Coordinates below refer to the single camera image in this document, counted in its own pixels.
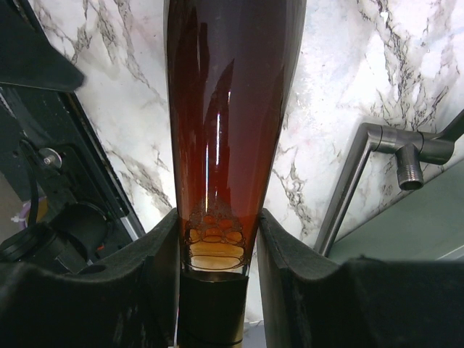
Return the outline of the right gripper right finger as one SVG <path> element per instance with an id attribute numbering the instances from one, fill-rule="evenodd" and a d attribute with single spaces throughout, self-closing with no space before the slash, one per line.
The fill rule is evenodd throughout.
<path id="1" fill-rule="evenodd" d="M 259 220 L 257 256 L 269 347 L 461 347 L 463 264 L 337 264 Z"/>

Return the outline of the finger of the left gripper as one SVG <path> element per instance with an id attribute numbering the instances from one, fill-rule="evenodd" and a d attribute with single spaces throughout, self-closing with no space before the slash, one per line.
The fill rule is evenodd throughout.
<path id="1" fill-rule="evenodd" d="M 74 91 L 84 74 L 1 2 L 1 83 L 51 91 Z"/>

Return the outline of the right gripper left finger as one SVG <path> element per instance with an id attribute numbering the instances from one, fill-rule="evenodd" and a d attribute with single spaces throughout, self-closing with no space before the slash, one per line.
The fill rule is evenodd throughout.
<path id="1" fill-rule="evenodd" d="M 172 347 L 178 215 L 79 274 L 1 264 L 3 347 Z"/>

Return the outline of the dark bottle gold foil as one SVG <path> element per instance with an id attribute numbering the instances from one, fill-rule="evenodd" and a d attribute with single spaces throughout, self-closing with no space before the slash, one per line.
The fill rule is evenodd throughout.
<path id="1" fill-rule="evenodd" d="M 240 347 L 305 1 L 166 1 L 179 347 Z"/>

